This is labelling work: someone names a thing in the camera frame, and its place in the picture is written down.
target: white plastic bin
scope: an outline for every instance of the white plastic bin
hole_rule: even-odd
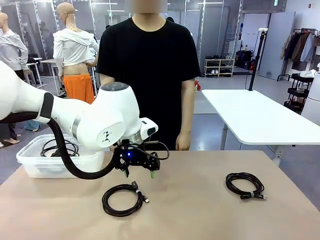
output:
[[[64,134],[63,137],[65,140],[69,140],[78,145],[79,156],[73,156],[71,159],[80,170],[94,173],[101,169],[105,156],[104,151],[96,152],[86,149],[82,144],[79,144],[73,137],[67,134]],[[75,178],[75,176],[66,169],[61,157],[40,156],[44,144],[52,139],[55,139],[53,134],[37,136],[16,154],[18,162],[23,165],[25,171],[31,178]],[[56,141],[52,141],[46,145],[46,148],[56,144]],[[46,154],[50,156],[51,153],[55,151],[56,149]]]

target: person's neck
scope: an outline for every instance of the person's neck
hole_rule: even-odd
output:
[[[166,19],[159,13],[135,13],[132,20],[138,28],[146,32],[155,32],[166,23]]]
[[[5,34],[6,32],[9,32],[10,28],[8,27],[8,25],[3,25],[2,26],[2,32]]]
[[[74,14],[68,14],[68,17],[65,19],[65,27],[75,32],[79,31],[76,25]]]

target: black pole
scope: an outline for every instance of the black pole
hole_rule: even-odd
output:
[[[259,47],[258,47],[258,52],[256,53],[256,57],[254,60],[254,69],[253,69],[253,73],[252,73],[252,77],[251,77],[249,91],[252,91],[252,88],[254,86],[255,76],[256,76],[256,72],[257,72],[257,68],[258,68],[258,62],[260,59],[260,52],[261,52],[261,48],[262,48],[262,43],[264,42],[264,39],[265,39],[265,35],[266,35],[266,33],[263,31],[260,36],[260,43],[259,43]]]

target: orange pants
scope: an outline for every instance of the orange pants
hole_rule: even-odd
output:
[[[69,99],[79,99],[88,104],[95,100],[92,80],[89,74],[64,76],[64,86]]]

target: gray door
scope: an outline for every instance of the gray door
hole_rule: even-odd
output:
[[[283,74],[284,60],[281,59],[281,53],[285,42],[293,31],[295,15],[296,12],[277,12],[271,14],[269,30],[258,72],[259,76],[277,80],[278,76]]]

